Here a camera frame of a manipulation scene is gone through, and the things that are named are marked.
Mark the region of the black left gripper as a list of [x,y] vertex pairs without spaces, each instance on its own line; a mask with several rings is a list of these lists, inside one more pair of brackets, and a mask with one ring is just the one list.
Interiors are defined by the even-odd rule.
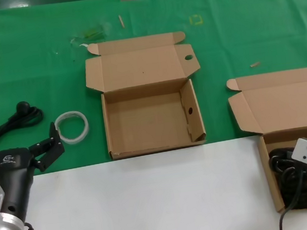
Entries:
[[27,148],[0,151],[0,186],[4,191],[1,212],[26,219],[34,169],[44,172],[65,152],[55,123],[49,137]]

